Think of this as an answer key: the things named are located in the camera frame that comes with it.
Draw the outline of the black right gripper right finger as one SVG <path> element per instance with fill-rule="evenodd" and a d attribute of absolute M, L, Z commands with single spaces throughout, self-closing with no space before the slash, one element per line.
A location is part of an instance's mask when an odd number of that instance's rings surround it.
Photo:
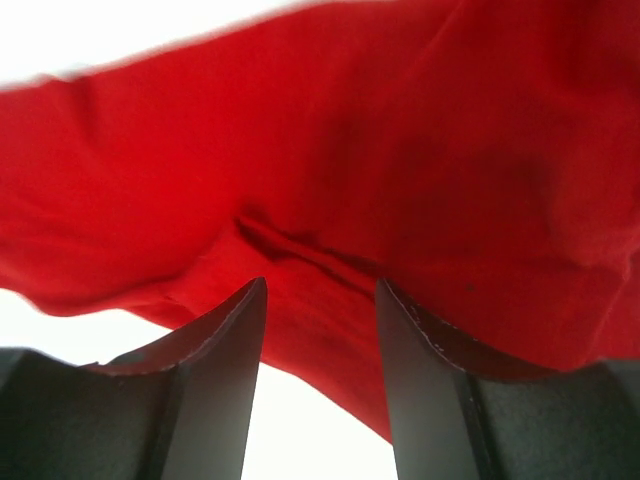
<path fill-rule="evenodd" d="M 503 354 L 392 283 L 375 293 L 402 479 L 635 479 L 639 365 L 569 372 Z"/>

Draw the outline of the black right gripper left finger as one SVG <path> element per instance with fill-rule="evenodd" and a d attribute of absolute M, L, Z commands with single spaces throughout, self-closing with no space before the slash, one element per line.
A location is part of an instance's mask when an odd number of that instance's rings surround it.
<path fill-rule="evenodd" d="M 1 352 L 5 479 L 238 479 L 267 286 L 100 365 Z"/>

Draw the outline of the red t shirt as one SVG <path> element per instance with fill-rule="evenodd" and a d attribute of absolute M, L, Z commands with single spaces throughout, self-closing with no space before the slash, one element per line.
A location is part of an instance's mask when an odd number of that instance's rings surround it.
<path fill-rule="evenodd" d="M 390 434 L 376 281 L 554 370 L 639 354 L 639 5 L 331 2 L 1 94 L 1 285 L 263 358 Z"/>

